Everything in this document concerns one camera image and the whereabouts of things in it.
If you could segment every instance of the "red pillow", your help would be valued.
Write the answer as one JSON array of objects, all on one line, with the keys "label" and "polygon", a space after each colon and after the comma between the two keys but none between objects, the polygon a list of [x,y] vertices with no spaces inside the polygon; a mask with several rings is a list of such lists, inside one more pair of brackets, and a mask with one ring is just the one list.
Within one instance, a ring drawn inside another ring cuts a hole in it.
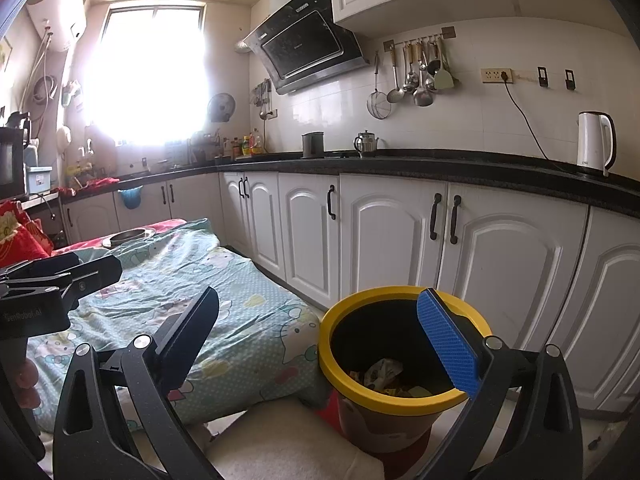
[{"label": "red pillow", "polygon": [[24,260],[49,257],[51,250],[47,252],[31,231],[37,233],[39,238],[44,238],[43,244],[51,243],[23,211],[19,202],[0,204],[0,267],[7,267]]}]

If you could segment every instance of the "hello kitty bedsheet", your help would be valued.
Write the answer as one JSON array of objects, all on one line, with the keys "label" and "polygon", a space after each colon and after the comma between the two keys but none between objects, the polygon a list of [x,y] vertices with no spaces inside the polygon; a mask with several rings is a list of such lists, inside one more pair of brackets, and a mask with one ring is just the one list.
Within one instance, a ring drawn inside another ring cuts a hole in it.
[{"label": "hello kitty bedsheet", "polygon": [[[328,399],[318,365],[320,322],[297,296],[269,280],[252,263],[220,247],[209,221],[178,226],[113,251],[76,251],[84,262],[114,254],[120,281],[80,300],[71,327],[29,340],[28,356],[40,372],[36,420],[51,432],[66,369],[76,346],[122,348],[153,333],[182,312],[204,286],[216,289],[220,314],[187,380],[169,400],[185,424],[207,422],[263,400],[296,395],[313,407]],[[140,421],[126,388],[118,397],[132,430]]]}]

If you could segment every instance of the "yellow bin rim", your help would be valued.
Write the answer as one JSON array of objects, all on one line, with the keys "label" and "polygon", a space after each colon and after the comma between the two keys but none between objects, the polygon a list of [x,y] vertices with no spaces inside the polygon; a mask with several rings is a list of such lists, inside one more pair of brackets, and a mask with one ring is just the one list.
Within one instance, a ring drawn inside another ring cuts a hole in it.
[{"label": "yellow bin rim", "polygon": [[[423,286],[381,286],[356,292],[348,298],[336,303],[324,315],[320,323],[320,339],[318,353],[320,368],[329,382],[341,394],[358,405],[372,412],[385,413],[387,415],[419,416],[431,415],[453,408],[466,399],[466,393],[453,388],[442,394],[420,399],[405,399],[403,397],[391,397],[369,390],[362,384],[351,379],[336,362],[331,352],[331,336],[338,323],[347,314],[362,306],[385,300],[417,300],[418,295],[425,289]],[[469,318],[473,326],[483,337],[491,335],[489,325],[480,313],[464,301],[438,291],[439,296],[455,314]]]}]

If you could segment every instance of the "black countertop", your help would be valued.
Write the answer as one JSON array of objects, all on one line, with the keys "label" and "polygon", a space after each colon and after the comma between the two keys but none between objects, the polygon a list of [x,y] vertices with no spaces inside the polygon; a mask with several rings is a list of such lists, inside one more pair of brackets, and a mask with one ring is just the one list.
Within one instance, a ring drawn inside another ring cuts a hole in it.
[{"label": "black countertop", "polygon": [[71,203],[119,189],[144,186],[184,176],[220,171],[279,171],[311,174],[379,174],[447,180],[526,191],[609,209],[640,218],[640,182],[611,173],[581,171],[573,164],[542,158],[464,150],[379,150],[375,158],[355,152],[328,152],[325,158],[302,159],[300,152],[260,155],[251,160],[221,157],[196,168],[123,180],[94,191],[79,192]]}]

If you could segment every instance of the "window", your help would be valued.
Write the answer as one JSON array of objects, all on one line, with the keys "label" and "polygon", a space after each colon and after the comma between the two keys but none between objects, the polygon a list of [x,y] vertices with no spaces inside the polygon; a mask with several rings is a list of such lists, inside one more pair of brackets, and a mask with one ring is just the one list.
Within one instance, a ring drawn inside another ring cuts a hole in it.
[{"label": "window", "polygon": [[203,7],[110,11],[90,76],[94,124],[117,141],[162,144],[204,126]]}]

